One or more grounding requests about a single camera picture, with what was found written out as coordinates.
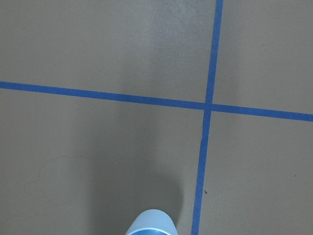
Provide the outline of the light blue cup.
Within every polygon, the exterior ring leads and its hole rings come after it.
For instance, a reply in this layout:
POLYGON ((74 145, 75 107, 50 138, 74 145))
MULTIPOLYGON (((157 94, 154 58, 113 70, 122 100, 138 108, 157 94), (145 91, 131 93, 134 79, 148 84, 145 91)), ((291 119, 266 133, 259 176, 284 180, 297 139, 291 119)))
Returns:
POLYGON ((178 235, 170 216, 157 209, 150 209, 139 214, 126 235, 178 235))

